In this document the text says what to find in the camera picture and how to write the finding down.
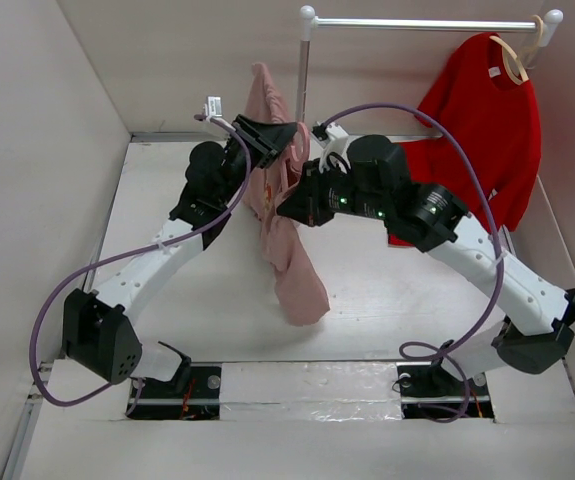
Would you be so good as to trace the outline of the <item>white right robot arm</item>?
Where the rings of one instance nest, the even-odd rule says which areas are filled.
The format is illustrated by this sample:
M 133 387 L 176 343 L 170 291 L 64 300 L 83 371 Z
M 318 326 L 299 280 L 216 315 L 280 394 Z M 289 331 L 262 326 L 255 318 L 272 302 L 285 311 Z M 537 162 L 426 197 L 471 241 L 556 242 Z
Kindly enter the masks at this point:
M 574 339 L 575 288 L 563 290 L 502 247 L 444 186 L 412 180 L 403 147 L 381 135 L 352 141 L 344 158 L 304 163 L 295 190 L 277 212 L 309 227 L 336 214 L 383 222 L 388 234 L 449 266 L 484 293 L 503 321 L 453 343 L 429 368 L 429 381 L 451 393 L 465 378 L 509 366 L 538 375 L 566 356 Z

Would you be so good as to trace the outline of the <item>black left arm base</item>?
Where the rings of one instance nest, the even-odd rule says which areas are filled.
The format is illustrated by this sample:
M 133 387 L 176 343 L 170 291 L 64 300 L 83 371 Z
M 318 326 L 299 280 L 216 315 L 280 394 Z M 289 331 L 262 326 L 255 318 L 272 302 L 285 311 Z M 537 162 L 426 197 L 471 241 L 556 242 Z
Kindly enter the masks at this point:
M 127 403 L 132 420 L 211 421 L 220 419 L 222 364 L 193 364 L 184 389 L 173 392 L 157 380 L 133 381 Z

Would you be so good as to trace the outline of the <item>pink plastic hanger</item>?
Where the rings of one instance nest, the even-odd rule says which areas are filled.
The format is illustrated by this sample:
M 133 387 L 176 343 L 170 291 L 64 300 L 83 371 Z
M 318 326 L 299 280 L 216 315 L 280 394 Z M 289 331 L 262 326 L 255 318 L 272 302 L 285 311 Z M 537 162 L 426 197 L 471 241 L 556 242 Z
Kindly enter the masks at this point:
M 302 165 L 310 158 L 310 134 L 303 122 L 296 123 L 296 133 L 288 146 L 287 165 L 293 172 L 300 172 Z

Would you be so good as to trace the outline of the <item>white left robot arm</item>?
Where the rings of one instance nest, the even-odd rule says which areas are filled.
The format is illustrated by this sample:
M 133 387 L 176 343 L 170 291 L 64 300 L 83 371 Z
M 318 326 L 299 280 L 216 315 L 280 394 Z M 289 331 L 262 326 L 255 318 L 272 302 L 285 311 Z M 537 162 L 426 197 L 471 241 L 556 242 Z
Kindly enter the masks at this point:
M 179 201 L 144 252 L 94 290 L 72 291 L 64 301 L 66 355 L 110 385 L 146 378 L 168 396 L 189 387 L 189 358 L 163 342 L 143 344 L 134 323 L 157 292 L 223 231 L 254 169 L 288 149 L 295 122 L 268 124 L 237 116 L 225 126 L 225 144 L 193 147 Z

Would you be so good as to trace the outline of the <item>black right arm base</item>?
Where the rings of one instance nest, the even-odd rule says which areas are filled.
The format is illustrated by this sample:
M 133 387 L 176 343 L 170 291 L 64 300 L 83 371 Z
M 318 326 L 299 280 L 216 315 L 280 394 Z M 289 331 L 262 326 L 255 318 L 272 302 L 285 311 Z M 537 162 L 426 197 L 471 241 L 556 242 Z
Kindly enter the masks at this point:
M 404 419 L 425 419 L 447 424 L 459 419 L 494 417 L 486 377 L 482 385 L 465 381 L 460 367 L 456 376 L 445 370 L 454 367 L 451 355 L 444 356 L 454 343 L 447 340 L 440 347 L 420 341 L 401 345 L 402 362 L 397 363 L 398 378 L 391 390 L 400 395 Z

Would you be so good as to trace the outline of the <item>pink t-shirt with print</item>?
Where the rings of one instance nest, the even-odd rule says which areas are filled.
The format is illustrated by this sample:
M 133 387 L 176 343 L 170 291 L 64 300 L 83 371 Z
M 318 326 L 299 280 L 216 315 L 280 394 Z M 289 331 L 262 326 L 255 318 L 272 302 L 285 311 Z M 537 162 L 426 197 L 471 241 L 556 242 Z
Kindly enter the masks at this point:
M 273 268 L 274 291 L 286 321 L 309 326 L 317 323 L 330 305 L 325 286 L 302 245 L 297 224 L 276 213 L 300 180 L 301 171 L 293 172 L 287 165 L 287 149 L 268 168 L 252 172 L 243 202 L 260 221 L 261 253 Z

